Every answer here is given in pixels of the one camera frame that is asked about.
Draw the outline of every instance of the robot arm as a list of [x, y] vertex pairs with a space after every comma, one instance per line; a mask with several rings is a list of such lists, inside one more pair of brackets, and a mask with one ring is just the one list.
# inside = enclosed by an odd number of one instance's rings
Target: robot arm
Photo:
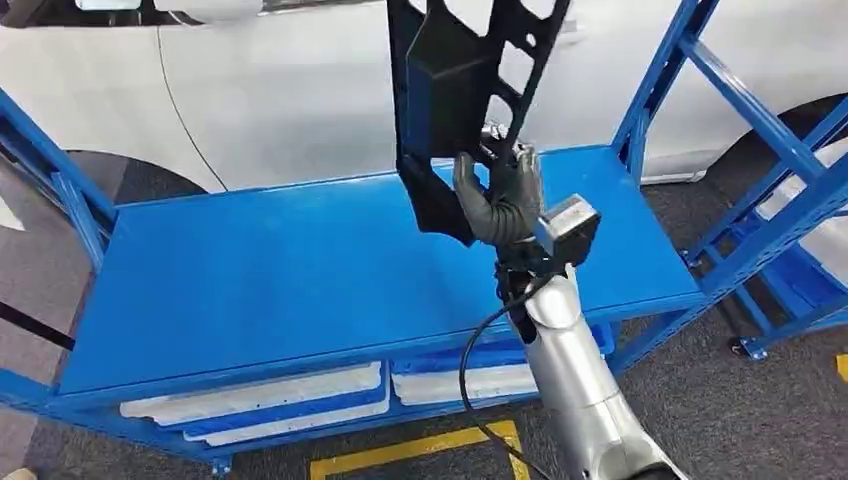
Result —
[[574, 269], [525, 304], [536, 336], [527, 361], [574, 479], [683, 479], [642, 428], [580, 309]]
[[[516, 187], [491, 205], [469, 174], [467, 157], [456, 160], [454, 188], [477, 238], [509, 238], [487, 242], [498, 253], [498, 293], [510, 305], [529, 295], [509, 315], [565, 450], [569, 477], [685, 479], [630, 410], [580, 307], [575, 268], [589, 253], [600, 215], [577, 194], [541, 213], [537, 155], [529, 147], [514, 154]], [[533, 279], [541, 276], [550, 280], [538, 287]]]

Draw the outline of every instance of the car body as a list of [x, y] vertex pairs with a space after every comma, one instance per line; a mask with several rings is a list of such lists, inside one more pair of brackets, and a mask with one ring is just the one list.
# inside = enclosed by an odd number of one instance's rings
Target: car body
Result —
[[[574, 0], [522, 138], [609, 142], [678, 5]], [[702, 38], [779, 113], [848, 91], [846, 19], [842, 0], [725, 0]], [[62, 148], [154, 163], [210, 192], [394, 168], [379, 1], [197, 26], [0, 28], [0, 61], [0, 86]], [[645, 181], [697, 180], [749, 130], [687, 64], [649, 131]]]

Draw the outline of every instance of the black plastic car part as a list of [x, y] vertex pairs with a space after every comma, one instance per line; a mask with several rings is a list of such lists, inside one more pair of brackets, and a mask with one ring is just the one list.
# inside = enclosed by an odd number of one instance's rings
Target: black plastic car part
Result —
[[[450, 235], [466, 245], [475, 238], [456, 194], [433, 171], [434, 158], [468, 152], [490, 169], [488, 195], [501, 194], [499, 179], [514, 167], [512, 145], [524, 123], [569, 0], [551, 0], [539, 18], [521, 0], [493, 0], [489, 28], [477, 35], [444, 0], [427, 0], [420, 12], [407, 0], [388, 0], [389, 41], [397, 136], [397, 170], [423, 232]], [[532, 60], [521, 92], [498, 73], [506, 43]], [[505, 139], [482, 145], [481, 129], [493, 96], [509, 107]]]

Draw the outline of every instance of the yellow tape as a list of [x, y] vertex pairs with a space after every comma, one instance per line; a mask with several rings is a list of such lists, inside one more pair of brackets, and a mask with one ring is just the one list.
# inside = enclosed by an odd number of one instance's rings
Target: yellow tape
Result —
[[848, 354], [836, 356], [836, 371], [839, 372], [842, 381], [848, 383]]
[[[515, 423], [512, 420], [490, 423], [488, 427], [503, 437], [516, 450], [519, 452], [522, 451], [521, 442], [518, 439], [518, 430], [516, 430]], [[420, 440], [413, 440], [411, 442], [398, 443], [388, 447], [315, 460], [309, 465], [309, 477], [311, 480], [323, 480], [328, 475], [338, 475], [375, 465], [384, 465], [398, 460], [429, 455], [452, 448], [485, 442], [488, 439], [479, 428], [472, 427], [434, 435]], [[509, 460], [512, 464], [512, 471], [516, 480], [530, 480], [530, 472], [527, 471], [527, 466], [524, 463], [512, 455], [509, 456]]]

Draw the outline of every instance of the blue shelf surface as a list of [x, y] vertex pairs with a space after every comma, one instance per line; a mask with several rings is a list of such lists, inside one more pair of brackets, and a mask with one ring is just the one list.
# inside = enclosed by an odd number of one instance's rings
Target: blue shelf surface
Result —
[[[609, 147], [542, 158], [549, 205], [578, 192], [603, 217], [578, 269], [590, 323], [702, 298]], [[420, 233], [394, 173], [126, 206], [57, 401], [93, 405], [456, 348], [501, 306], [494, 260], [479, 243]], [[481, 341], [511, 335], [501, 320]]]

